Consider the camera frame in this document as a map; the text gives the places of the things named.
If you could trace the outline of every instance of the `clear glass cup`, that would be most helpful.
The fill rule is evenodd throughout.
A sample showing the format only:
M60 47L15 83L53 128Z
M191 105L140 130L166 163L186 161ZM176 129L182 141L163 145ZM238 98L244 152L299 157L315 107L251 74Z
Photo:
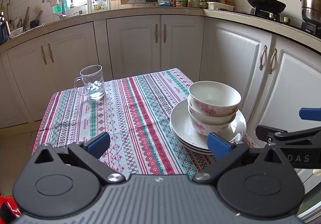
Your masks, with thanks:
M82 94L78 91L76 82L82 81L85 85L86 93ZM80 77L75 79L75 90L81 96L89 95L91 99L100 99L105 94L104 78L102 76L102 66L93 65L85 67L80 71Z

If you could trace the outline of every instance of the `plate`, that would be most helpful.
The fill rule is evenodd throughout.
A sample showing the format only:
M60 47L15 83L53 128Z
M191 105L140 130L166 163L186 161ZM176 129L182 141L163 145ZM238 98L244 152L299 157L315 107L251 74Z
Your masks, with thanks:
M192 126L190 115L188 112L187 99L180 101L173 108L170 116L170 124L173 132L184 142L196 148L208 150L207 136L198 133ZM246 133L246 121L243 114L238 110L234 121L223 130L220 135L228 140L234 142L243 139Z
M171 130L172 130L172 133L174 135L174 137L176 137L176 139L187 149L191 150L191 151L194 151L194 152L198 152L198 153L201 153L201 154L206 154L206 155L213 155L209 150L201 150L201 149L198 149L194 146L191 146L190 144L184 142L180 137L177 136L177 134L174 132L172 126L171 126Z

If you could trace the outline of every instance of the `patterned tablecloth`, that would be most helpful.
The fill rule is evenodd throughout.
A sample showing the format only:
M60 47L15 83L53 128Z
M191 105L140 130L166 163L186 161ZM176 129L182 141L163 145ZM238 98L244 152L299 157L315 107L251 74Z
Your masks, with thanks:
M33 151L42 143L63 147L107 131L110 148L100 160L125 177L133 173L187 173L191 177L215 161L214 156L183 147L170 129L171 111L187 98L191 83L174 68L105 82L100 100L80 96L74 89L57 92L49 102ZM256 147L250 137L244 140Z

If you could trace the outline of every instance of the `stainless steel pot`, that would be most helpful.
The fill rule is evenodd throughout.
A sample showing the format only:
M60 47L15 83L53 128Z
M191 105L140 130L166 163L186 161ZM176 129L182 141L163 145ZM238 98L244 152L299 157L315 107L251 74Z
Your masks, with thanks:
M301 15L305 22L321 26L321 0L300 0Z

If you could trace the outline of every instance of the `blue gripper pad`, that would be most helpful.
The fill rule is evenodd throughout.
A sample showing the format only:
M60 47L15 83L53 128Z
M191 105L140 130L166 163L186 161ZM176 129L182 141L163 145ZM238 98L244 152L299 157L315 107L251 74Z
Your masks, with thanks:
M221 159L231 152L232 147L235 145L222 138L219 134L211 132L207 137L207 146L217 159Z
M320 108L301 108L299 116L302 120L321 121Z
M110 136L107 132L102 132L83 145L83 148L95 158L99 159L110 146Z

